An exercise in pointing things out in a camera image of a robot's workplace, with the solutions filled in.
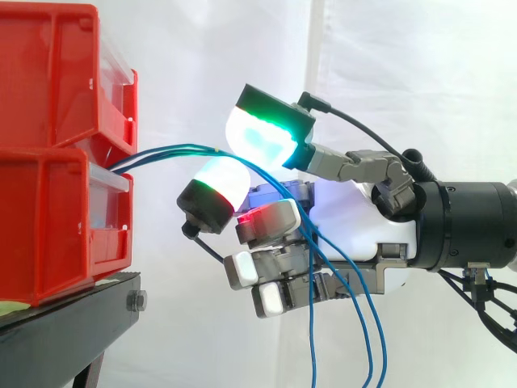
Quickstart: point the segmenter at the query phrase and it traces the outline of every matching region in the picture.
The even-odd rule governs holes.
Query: black metal stand
[[[104,350],[139,318],[140,274],[0,317],[0,387],[95,388]]]

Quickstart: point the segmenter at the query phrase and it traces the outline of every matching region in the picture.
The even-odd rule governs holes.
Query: green light
[[[237,107],[226,123],[226,140],[236,155],[266,171],[282,167],[297,146],[287,129]]]
[[[251,177],[248,170],[237,160],[227,157],[215,157],[203,166],[194,176],[221,194],[237,211],[248,191]]]

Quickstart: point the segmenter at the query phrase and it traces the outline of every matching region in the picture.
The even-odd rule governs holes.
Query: metal bolt
[[[142,290],[132,291],[128,295],[128,310],[133,312],[144,311],[147,307],[147,292]]]

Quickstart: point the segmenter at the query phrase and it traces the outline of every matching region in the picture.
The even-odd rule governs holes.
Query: red plastic bin
[[[0,146],[137,151],[137,74],[87,4],[0,2]]]
[[[0,300],[61,297],[131,263],[132,180],[82,150],[0,149]]]

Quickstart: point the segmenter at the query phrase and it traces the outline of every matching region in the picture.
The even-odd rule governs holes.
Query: white fabric curtain
[[[513,2],[93,3],[139,74],[140,150],[180,142],[226,149],[225,121],[248,82],[286,101],[304,89],[319,94],[399,150],[420,149],[442,180],[514,178]],[[379,149],[328,116],[318,116],[315,141],[340,150]],[[205,162],[175,159],[133,172],[130,270],[142,272],[149,304],[107,350],[101,388],[309,386],[308,311],[257,319],[250,294],[232,291],[221,266],[181,234],[184,216],[175,200]],[[232,226],[206,239],[222,255],[239,249]],[[504,271],[494,275],[517,280]],[[375,302],[388,341],[385,386],[515,384],[515,355],[437,276],[413,273]],[[376,379],[380,346],[367,319]],[[362,385],[368,363],[350,302],[316,306],[316,344],[319,387]]]

